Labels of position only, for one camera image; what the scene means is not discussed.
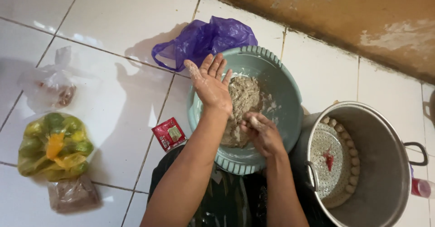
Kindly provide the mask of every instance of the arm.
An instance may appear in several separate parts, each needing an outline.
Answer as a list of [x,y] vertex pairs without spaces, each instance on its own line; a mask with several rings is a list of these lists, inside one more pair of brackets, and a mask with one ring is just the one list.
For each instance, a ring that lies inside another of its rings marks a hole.
[[186,226],[195,214],[207,188],[213,162],[232,112],[228,83],[231,70],[221,82],[226,60],[207,56],[201,68],[191,61],[193,87],[204,112],[188,143],[157,185],[140,226]]
[[308,227],[307,218],[296,195],[290,161],[276,125],[260,113],[247,113],[249,122],[241,129],[266,158],[268,202],[267,225]]

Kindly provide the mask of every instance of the brown wall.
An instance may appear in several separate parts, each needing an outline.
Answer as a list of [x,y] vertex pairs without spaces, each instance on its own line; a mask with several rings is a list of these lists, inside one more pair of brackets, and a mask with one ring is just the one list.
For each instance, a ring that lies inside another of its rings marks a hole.
[[435,84],[435,0],[224,0]]

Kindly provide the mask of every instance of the aluminum pot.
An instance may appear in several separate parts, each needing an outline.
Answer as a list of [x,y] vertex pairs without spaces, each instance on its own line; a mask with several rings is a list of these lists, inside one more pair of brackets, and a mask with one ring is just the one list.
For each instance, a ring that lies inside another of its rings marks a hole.
[[[310,161],[312,136],[325,116],[343,124],[355,143],[361,162],[355,193],[333,209],[326,209],[318,196],[318,175]],[[410,145],[421,149],[423,162],[409,162],[405,146]],[[304,194],[313,204],[319,205],[332,223],[343,227],[394,226],[405,211],[411,192],[409,164],[428,164],[426,150],[421,144],[403,143],[384,116],[359,102],[340,102],[323,112],[304,117],[302,132],[290,153],[290,160],[299,188],[304,189]]]

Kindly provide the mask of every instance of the purple plastic bag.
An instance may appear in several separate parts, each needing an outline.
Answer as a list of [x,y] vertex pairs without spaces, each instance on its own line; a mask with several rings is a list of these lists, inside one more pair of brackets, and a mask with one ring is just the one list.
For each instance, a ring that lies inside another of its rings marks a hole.
[[[185,66],[184,60],[193,61],[198,67],[204,58],[216,55],[238,46],[257,46],[258,41],[252,29],[235,19],[222,19],[212,16],[210,23],[194,20],[188,24],[177,38],[153,47],[151,56],[161,67],[180,72]],[[171,68],[159,61],[160,55],[175,60],[176,68]]]

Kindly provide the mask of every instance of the hand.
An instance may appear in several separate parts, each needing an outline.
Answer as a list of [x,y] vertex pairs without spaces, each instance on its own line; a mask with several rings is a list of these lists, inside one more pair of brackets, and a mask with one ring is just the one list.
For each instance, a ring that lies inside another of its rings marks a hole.
[[248,121],[243,120],[240,129],[249,136],[261,155],[270,158],[283,153],[287,154],[273,121],[257,112],[248,112],[244,116]]
[[204,104],[204,111],[217,109],[230,116],[233,103],[228,92],[228,84],[233,71],[229,69],[224,79],[220,81],[226,64],[227,61],[221,53],[216,55],[215,60],[212,54],[207,55],[199,69],[192,61],[184,61],[184,65],[189,70],[193,88]]

